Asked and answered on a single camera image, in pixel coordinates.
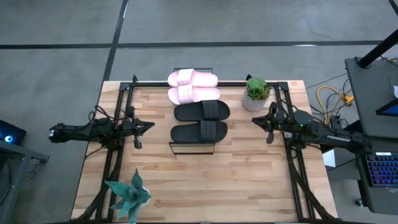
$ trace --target succulent plant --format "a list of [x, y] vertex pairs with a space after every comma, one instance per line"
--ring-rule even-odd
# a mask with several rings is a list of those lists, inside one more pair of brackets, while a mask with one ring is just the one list
[[106, 180], [105, 183], [116, 195], [122, 198], [120, 202], [111, 206], [112, 209], [121, 209], [118, 219], [129, 214], [130, 224], [135, 223], [140, 205], [150, 199], [149, 193], [142, 188], [142, 179], [138, 170], [136, 169], [136, 173], [131, 179], [131, 185]]
[[267, 82], [261, 78], [251, 78], [248, 80], [248, 96], [252, 100], [265, 100], [269, 94]]

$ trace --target blue light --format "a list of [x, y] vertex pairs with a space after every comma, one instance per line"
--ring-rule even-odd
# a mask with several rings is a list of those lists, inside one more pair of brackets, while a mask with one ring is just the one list
[[6, 137], [4, 138], [4, 140], [5, 140], [6, 142], [8, 142], [8, 143], [11, 143], [11, 142], [12, 142], [12, 136], [6, 136]]

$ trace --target pink slide sandal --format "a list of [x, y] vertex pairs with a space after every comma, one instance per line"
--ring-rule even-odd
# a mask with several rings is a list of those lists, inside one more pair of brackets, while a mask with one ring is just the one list
[[196, 72], [193, 68], [173, 72], [167, 79], [171, 87], [192, 84], [194, 87], [216, 87], [218, 78], [214, 74]]
[[217, 100], [220, 91], [217, 88], [195, 88], [183, 85], [169, 89], [169, 99], [175, 105], [199, 102], [201, 100]]

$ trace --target gray concrete floor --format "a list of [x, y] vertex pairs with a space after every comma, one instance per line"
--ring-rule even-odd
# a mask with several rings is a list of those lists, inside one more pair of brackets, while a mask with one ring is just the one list
[[[0, 45], [110, 44], [122, 0], [0, 0]], [[382, 40], [398, 17], [387, 0], [130, 0], [120, 43]], [[344, 59], [373, 45], [117, 49], [110, 80], [166, 80], [176, 67], [212, 67], [220, 80], [248, 73], [268, 80], [304, 80], [319, 108], [321, 85], [340, 89]], [[48, 129], [86, 123], [98, 100], [109, 49], [0, 50], [0, 119], [27, 130], [24, 146], [51, 155], [24, 184], [13, 223], [70, 218], [86, 143], [51, 144]], [[398, 56], [396, 47], [385, 54]], [[321, 99], [330, 94], [322, 91]], [[355, 105], [340, 111], [353, 122]], [[353, 201], [355, 183], [330, 180], [340, 218], [397, 223]]]

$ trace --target computer monitor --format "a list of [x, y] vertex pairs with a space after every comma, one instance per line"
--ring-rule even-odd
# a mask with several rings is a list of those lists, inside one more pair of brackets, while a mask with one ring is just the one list
[[398, 116], [398, 99], [380, 107], [376, 110], [376, 114], [384, 116]]

